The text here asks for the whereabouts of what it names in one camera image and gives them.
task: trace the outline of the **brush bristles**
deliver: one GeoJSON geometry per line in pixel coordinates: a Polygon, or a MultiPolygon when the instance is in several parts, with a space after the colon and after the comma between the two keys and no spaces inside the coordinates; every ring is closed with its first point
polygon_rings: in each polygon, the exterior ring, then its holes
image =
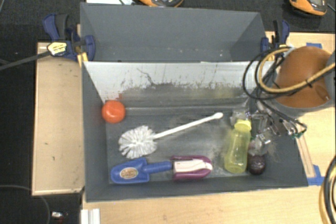
{"type": "Polygon", "coordinates": [[[126,158],[134,159],[151,154],[156,150],[154,132],[148,126],[140,126],[123,133],[119,139],[119,151],[126,158]]]}

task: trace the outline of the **plastic bottle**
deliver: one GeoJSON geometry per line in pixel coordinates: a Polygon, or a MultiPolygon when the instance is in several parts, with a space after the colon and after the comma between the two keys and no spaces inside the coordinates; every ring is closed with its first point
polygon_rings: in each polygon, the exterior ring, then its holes
{"type": "Polygon", "coordinates": [[[239,174],[246,170],[247,151],[251,139],[251,122],[237,120],[230,134],[230,146],[224,156],[224,168],[230,173],[239,174]]]}

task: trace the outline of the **clamp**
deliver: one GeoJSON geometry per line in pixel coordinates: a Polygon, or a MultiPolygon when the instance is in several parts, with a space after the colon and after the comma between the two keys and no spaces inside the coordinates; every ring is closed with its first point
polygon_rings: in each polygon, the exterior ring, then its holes
{"type": "Polygon", "coordinates": [[[268,51],[269,49],[278,49],[280,45],[286,44],[286,40],[289,37],[290,29],[289,24],[282,20],[279,24],[277,20],[273,21],[275,35],[272,35],[272,41],[269,42],[267,37],[261,39],[260,50],[261,52],[268,51]]]}
{"type": "Polygon", "coordinates": [[[81,40],[74,26],[67,27],[67,14],[47,15],[43,20],[44,31],[50,36],[51,44],[48,51],[54,57],[64,57],[77,61],[77,55],[86,52],[88,60],[93,61],[96,51],[95,40],[92,35],[87,35],[81,40]]]}

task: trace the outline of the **wooden table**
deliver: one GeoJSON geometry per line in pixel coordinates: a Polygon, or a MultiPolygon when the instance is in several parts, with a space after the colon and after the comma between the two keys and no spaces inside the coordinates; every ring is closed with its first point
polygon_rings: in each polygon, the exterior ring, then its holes
{"type": "MultiPolygon", "coordinates": [[[[335,35],[291,33],[287,44],[321,43],[335,50],[335,35]]],[[[38,52],[46,44],[38,44],[38,52]]],[[[78,64],[47,57],[37,62],[33,195],[80,192],[85,185],[78,64]]],[[[302,158],[324,175],[335,155],[335,109],[307,113],[302,158]]],[[[101,223],[322,223],[318,186],[243,193],[86,203],[101,223]]]]}

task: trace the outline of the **blue scoop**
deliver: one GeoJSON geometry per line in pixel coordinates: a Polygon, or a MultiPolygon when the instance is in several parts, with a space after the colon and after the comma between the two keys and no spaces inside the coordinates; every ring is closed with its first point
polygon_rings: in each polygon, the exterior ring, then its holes
{"type": "Polygon", "coordinates": [[[117,184],[132,184],[148,182],[150,174],[172,169],[172,162],[147,164],[146,158],[138,158],[112,168],[110,176],[117,184]]]}

